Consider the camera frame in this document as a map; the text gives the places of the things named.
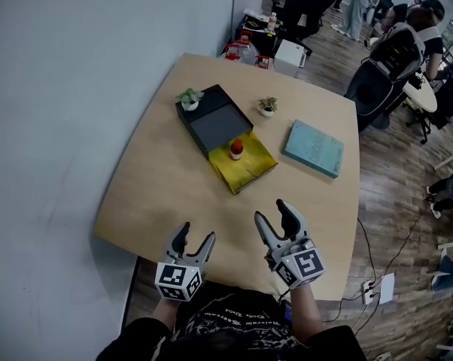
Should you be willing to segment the round white table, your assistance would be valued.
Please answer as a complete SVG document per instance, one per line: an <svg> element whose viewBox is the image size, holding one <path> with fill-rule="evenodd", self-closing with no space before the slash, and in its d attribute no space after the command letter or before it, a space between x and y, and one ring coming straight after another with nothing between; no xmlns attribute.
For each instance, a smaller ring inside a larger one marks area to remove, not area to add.
<svg viewBox="0 0 453 361"><path fill-rule="evenodd" d="M417 89L410 82L407 82L403 87L403 92L407 95L413 105L428 113L433 113L437 110L437 101L433 89L422 74L416 74L421 81L420 88Z"/></svg>

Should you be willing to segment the black mesh office chair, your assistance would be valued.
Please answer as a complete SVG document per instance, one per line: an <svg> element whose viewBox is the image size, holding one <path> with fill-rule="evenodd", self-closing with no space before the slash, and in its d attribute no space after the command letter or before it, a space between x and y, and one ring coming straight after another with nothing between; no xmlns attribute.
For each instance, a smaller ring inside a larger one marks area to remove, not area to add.
<svg viewBox="0 0 453 361"><path fill-rule="evenodd" d="M370 59L360 65L345 94L355 103L358 132L372 124L394 103L406 82L406 78L392 81Z"/></svg>

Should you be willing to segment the black low table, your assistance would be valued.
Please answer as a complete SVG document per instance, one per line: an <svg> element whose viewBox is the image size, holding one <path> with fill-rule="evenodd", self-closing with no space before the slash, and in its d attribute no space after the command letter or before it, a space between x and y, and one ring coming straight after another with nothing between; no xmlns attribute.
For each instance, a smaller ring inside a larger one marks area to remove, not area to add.
<svg viewBox="0 0 453 361"><path fill-rule="evenodd" d="M274 56L275 43L277 41L276 32L269 32L267 23L254 17L243 16L235 29L233 39L243 42L247 39L261 56Z"/></svg>

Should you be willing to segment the person's left forearm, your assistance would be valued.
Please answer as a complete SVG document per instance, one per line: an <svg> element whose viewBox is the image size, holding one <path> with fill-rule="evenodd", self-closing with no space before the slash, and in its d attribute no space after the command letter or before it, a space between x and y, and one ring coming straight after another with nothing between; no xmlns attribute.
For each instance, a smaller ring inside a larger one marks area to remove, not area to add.
<svg viewBox="0 0 453 361"><path fill-rule="evenodd" d="M171 336L175 329L177 313L180 306L181 301L174 299L161 299L151 313L150 318L161 322L161 324L167 328L168 336Z"/></svg>

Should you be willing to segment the white square appliance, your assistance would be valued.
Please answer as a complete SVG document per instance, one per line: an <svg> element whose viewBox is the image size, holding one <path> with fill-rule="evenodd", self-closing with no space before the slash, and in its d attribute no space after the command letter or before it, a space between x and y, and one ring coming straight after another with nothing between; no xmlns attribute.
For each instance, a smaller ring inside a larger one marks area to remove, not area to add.
<svg viewBox="0 0 453 361"><path fill-rule="evenodd" d="M287 40L281 40L276 51L273 65L276 72L296 77L297 72L304 67L308 51L302 46Z"/></svg>

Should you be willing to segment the white power strip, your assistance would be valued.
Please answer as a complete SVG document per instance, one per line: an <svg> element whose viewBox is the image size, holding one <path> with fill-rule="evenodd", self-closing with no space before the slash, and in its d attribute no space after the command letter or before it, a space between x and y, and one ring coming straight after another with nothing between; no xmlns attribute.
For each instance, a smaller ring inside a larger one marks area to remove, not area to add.
<svg viewBox="0 0 453 361"><path fill-rule="evenodd" d="M373 301L375 294L373 291L374 285L374 281L365 281L361 285L362 300L365 305L369 305Z"/></svg>
<svg viewBox="0 0 453 361"><path fill-rule="evenodd" d="M379 304L385 304L393 300L395 274L390 273L382 277Z"/></svg>

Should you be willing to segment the black tray box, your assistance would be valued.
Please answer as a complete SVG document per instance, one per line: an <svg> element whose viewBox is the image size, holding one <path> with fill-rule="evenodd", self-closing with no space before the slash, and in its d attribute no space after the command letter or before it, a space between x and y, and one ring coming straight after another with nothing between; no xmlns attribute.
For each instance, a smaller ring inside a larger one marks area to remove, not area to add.
<svg viewBox="0 0 453 361"><path fill-rule="evenodd" d="M253 123L220 85L200 91L204 96L194 111L185 111L179 100L175 103L178 117L219 178L237 195L278 162L255 135ZM230 145L236 138L244 145L239 160L230 157Z"/></svg>

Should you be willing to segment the grey and black backpack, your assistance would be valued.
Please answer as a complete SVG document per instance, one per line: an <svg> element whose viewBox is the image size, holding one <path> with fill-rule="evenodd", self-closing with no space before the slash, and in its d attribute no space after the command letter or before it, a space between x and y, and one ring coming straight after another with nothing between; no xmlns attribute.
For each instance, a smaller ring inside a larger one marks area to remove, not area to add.
<svg viewBox="0 0 453 361"><path fill-rule="evenodd" d="M372 44L369 60L391 81L397 81L420 68L424 51L418 33L407 23L396 23Z"/></svg>

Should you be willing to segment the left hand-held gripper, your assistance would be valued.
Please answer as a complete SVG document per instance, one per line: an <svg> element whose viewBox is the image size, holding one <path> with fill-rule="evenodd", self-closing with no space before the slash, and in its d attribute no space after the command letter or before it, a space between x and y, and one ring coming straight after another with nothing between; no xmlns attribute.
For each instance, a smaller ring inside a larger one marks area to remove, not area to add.
<svg viewBox="0 0 453 361"><path fill-rule="evenodd" d="M157 264L155 286L160 296L179 302L189 302L203 283L204 266L215 244L215 233L209 233L194 254L184 250L190 222L181 224L170 236L166 255Z"/></svg>

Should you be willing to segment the green plant in white pot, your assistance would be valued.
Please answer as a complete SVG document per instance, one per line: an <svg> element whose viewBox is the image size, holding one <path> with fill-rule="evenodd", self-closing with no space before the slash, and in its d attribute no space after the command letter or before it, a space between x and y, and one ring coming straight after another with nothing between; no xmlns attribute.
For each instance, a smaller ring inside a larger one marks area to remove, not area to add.
<svg viewBox="0 0 453 361"><path fill-rule="evenodd" d="M180 101L181 106L185 111L194 111L198 108L199 102L203 96L203 91L196 91L192 88L188 88L178 94L177 99Z"/></svg>

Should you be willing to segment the brownish plant in white pot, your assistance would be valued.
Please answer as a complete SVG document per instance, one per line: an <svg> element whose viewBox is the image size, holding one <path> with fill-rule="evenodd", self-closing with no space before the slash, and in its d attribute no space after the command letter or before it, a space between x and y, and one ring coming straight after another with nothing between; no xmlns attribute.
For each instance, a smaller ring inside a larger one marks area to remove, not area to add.
<svg viewBox="0 0 453 361"><path fill-rule="evenodd" d="M258 111L264 117L272 117L278 110L277 98L268 96L259 100Z"/></svg>

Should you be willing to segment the person's black printed shirt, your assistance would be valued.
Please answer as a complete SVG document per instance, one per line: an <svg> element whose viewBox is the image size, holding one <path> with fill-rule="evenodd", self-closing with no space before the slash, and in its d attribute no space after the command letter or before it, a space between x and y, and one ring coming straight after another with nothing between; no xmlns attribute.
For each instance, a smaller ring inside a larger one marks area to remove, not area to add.
<svg viewBox="0 0 453 361"><path fill-rule="evenodd" d="M207 282L181 302L171 336L140 317L96 361L366 361L350 326L325 330L305 344L274 296Z"/></svg>

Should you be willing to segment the teal book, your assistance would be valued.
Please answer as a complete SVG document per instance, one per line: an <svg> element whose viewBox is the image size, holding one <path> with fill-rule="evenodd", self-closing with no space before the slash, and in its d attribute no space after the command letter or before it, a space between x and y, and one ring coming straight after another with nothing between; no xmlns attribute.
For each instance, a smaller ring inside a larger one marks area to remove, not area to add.
<svg viewBox="0 0 453 361"><path fill-rule="evenodd" d="M340 175L344 144L301 120L294 120L282 153L335 179Z"/></svg>

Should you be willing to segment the person's right forearm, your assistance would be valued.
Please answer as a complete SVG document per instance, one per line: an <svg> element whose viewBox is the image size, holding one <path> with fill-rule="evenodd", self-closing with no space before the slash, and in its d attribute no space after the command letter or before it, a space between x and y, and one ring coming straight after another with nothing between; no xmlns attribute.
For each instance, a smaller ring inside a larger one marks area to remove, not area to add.
<svg viewBox="0 0 453 361"><path fill-rule="evenodd" d="M309 284L290 291L292 333L298 342L305 344L323 332L325 326Z"/></svg>

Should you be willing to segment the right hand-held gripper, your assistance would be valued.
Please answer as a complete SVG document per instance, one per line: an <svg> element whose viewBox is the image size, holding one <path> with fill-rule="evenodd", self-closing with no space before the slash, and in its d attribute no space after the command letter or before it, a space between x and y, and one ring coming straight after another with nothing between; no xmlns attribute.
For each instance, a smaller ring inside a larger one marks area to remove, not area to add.
<svg viewBox="0 0 453 361"><path fill-rule="evenodd" d="M259 211L254 214L254 222L262 242L269 248L266 260L271 271L280 277L289 290L293 290L315 281L326 269L319 249L308 238L309 225L306 218L283 199L277 199L276 205L281 214L283 239L280 239ZM283 246L286 239L295 242Z"/></svg>

